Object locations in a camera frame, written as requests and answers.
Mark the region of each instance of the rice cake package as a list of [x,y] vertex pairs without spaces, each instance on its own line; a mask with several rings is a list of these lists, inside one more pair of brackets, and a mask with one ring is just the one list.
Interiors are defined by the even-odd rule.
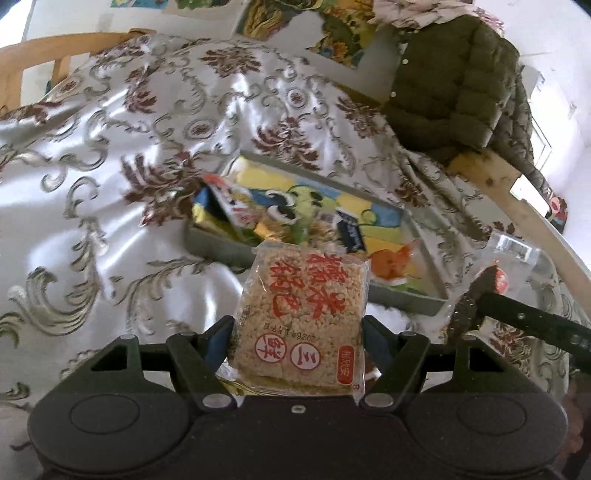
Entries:
[[369,261],[264,242],[235,316],[230,365],[261,392],[361,397],[368,287]]

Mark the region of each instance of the green puffer jacket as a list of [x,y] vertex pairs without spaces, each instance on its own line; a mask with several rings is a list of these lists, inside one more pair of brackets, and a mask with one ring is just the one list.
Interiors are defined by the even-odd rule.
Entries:
[[382,113],[403,146],[444,164],[463,147],[491,148],[546,197],[519,52],[509,41],[464,15],[413,34],[402,58]]

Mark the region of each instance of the red circle logo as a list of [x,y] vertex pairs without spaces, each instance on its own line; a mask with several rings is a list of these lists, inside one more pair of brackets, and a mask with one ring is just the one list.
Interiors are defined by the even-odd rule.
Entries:
[[300,370],[314,370],[320,365],[320,352],[311,343],[296,343],[291,349],[291,363]]
[[285,341],[273,333],[263,333],[255,342],[255,353],[258,358],[271,364],[280,362],[285,357],[287,346]]

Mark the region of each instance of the red label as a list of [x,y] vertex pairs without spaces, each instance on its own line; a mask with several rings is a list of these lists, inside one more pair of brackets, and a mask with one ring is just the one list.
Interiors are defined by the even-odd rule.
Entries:
[[298,343],[291,349],[291,363],[300,370],[314,370],[320,365],[320,352],[311,343]]
[[287,346],[283,338],[272,333],[264,333],[255,342],[255,353],[264,362],[274,364],[285,357]]
[[509,277],[498,268],[496,271],[496,291],[503,295],[507,290],[509,290]]
[[339,362],[336,366],[336,379],[340,384],[353,383],[353,367],[355,367],[355,348],[343,345],[339,348]]

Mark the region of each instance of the floral fabric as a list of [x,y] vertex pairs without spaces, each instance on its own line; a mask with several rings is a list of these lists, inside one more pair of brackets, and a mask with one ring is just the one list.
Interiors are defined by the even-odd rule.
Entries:
[[[250,41],[143,36],[92,57],[42,102],[0,118],[0,465],[32,480],[27,412],[113,338],[162,342],[233,314],[243,274],[188,255],[197,176],[240,151],[407,209],[449,292],[493,228],[515,226],[460,177],[403,149],[377,111],[305,60]],[[551,264],[523,300],[581,321]],[[444,325],[369,305],[437,341]],[[567,358],[497,323],[481,337],[556,397]]]

